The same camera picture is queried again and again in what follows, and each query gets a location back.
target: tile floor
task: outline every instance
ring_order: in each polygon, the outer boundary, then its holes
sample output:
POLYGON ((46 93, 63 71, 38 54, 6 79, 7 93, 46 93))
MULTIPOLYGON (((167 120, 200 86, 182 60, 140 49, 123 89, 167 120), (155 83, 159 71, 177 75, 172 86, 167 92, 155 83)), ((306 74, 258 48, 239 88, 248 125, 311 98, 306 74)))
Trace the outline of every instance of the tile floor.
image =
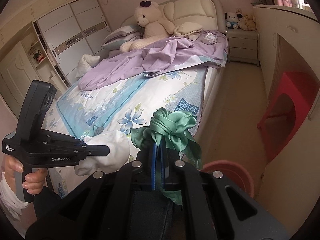
POLYGON ((257 129, 267 107, 261 68, 253 64, 226 64, 222 83, 205 126, 206 138, 199 143, 203 164, 216 160, 234 161, 247 169, 255 186, 267 165, 265 151, 257 129))

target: white upholstered headboard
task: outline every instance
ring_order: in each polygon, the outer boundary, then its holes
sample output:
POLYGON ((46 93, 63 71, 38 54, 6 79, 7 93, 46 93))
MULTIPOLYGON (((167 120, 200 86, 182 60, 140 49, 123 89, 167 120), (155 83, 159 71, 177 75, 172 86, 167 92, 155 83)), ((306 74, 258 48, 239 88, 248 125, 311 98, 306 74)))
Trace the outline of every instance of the white upholstered headboard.
MULTIPOLYGON (((170 0, 159 5, 163 15, 176 26, 184 22, 197 22, 204 30, 225 33, 226 20, 219 0, 170 0)), ((133 16, 125 19, 121 26, 136 23, 133 16)))

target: human hand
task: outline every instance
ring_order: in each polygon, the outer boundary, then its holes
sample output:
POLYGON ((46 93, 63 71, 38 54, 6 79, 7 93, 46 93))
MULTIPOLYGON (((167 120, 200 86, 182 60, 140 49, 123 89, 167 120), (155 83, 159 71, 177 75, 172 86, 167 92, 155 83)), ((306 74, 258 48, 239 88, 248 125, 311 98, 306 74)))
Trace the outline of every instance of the human hand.
MULTIPOLYGON (((15 157, 7 155, 5 158, 4 177, 14 193, 16 193, 15 171, 23 172, 23 165, 15 157)), ((39 194, 42 191, 47 174, 47 169, 39 169, 36 172, 27 174, 25 176, 26 181, 22 184, 22 187, 26 188, 29 194, 39 194)))

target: teddy bear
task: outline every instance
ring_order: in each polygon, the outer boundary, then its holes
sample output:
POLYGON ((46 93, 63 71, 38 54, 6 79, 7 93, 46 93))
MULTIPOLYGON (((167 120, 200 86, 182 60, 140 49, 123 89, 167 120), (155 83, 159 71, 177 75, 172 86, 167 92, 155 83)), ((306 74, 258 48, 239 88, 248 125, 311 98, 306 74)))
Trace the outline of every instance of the teddy bear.
POLYGON ((240 22, 240 29, 244 30, 244 31, 247 31, 248 30, 248 27, 247 27, 247 22, 248 22, 248 19, 247 17, 243 16, 241 19, 239 19, 239 22, 240 22))
POLYGON ((164 18, 156 2, 142 1, 135 9, 134 18, 137 24, 145 28, 142 39, 128 41, 121 45, 122 53, 141 49, 156 41, 169 38, 175 29, 175 25, 164 18))
POLYGON ((247 21, 246 25, 248 27, 248 30, 249 31, 255 31, 256 30, 256 24, 255 24, 256 17, 254 15, 248 14, 247 15, 247 19, 248 19, 248 21, 247 21))
POLYGON ((240 22, 239 18, 242 18, 241 14, 236 14, 233 12, 228 12, 224 14, 226 18, 226 26, 230 29, 238 29, 240 22))

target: green satin cloth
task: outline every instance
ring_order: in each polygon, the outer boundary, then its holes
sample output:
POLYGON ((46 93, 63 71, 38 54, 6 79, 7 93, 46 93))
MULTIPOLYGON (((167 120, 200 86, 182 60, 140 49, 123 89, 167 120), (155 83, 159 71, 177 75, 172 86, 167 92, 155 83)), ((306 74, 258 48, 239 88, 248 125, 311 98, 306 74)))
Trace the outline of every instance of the green satin cloth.
MULTIPOLYGON (((153 113, 150 126, 131 129, 131 141, 135 147, 142 150, 150 147, 153 142, 159 147, 164 136, 167 148, 183 152, 197 169, 202 169, 201 148, 188 131, 195 125, 196 116, 190 112, 176 111, 171 113, 165 108, 160 108, 153 113)), ((181 192, 164 191, 161 187, 160 177, 157 174, 156 177, 158 188, 162 193, 176 204, 181 205, 181 192)))

